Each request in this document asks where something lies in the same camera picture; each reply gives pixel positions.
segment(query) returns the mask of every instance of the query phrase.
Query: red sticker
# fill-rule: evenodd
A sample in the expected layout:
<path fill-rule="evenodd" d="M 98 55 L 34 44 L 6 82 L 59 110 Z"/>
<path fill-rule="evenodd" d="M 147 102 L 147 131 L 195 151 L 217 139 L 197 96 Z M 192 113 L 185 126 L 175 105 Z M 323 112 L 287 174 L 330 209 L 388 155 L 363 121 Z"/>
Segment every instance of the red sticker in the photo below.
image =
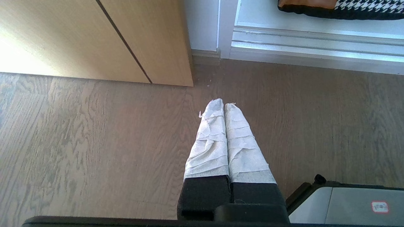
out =
<path fill-rule="evenodd" d="M 388 213 L 389 205 L 386 201 L 372 201 L 372 210 L 375 213 Z"/>

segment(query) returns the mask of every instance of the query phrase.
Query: light wood panel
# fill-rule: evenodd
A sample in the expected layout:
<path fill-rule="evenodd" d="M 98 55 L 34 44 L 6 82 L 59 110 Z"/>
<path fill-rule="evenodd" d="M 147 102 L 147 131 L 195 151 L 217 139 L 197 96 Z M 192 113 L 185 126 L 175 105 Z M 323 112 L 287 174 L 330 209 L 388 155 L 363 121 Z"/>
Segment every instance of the light wood panel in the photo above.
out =
<path fill-rule="evenodd" d="M 101 0 L 155 84 L 193 86 L 191 50 L 181 0 Z"/>
<path fill-rule="evenodd" d="M 0 24 L 0 71 L 149 83 L 95 0 L 2 0 Z"/>

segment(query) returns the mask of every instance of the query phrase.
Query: houndstooth fabric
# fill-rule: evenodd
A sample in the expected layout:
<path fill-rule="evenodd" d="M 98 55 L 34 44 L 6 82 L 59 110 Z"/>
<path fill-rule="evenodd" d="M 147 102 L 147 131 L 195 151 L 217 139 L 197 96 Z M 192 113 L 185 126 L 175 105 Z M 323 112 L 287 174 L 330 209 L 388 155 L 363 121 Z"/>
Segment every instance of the houndstooth fabric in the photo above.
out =
<path fill-rule="evenodd" d="M 404 13 L 404 0 L 338 0 L 335 10 Z"/>

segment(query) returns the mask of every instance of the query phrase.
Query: white paper wrap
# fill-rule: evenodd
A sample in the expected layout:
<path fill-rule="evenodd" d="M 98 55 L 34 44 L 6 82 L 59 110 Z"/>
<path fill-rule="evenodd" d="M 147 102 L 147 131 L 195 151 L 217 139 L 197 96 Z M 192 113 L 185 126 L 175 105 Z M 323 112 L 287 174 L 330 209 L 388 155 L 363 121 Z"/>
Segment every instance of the white paper wrap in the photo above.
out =
<path fill-rule="evenodd" d="M 185 164 L 185 178 L 229 175 L 223 101 L 210 101 Z"/>
<path fill-rule="evenodd" d="M 276 183 L 241 110 L 225 106 L 230 182 Z"/>

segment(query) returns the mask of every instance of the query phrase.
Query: wooden floor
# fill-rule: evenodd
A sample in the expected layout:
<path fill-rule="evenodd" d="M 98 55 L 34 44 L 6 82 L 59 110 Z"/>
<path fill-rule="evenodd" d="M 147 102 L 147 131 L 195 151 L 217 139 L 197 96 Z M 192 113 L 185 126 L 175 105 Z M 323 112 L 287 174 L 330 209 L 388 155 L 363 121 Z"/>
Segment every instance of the wooden floor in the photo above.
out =
<path fill-rule="evenodd" d="M 194 88 L 1 74 L 0 225 L 175 219 L 206 104 L 235 102 L 284 197 L 316 173 L 404 187 L 404 77 L 222 61 Z"/>

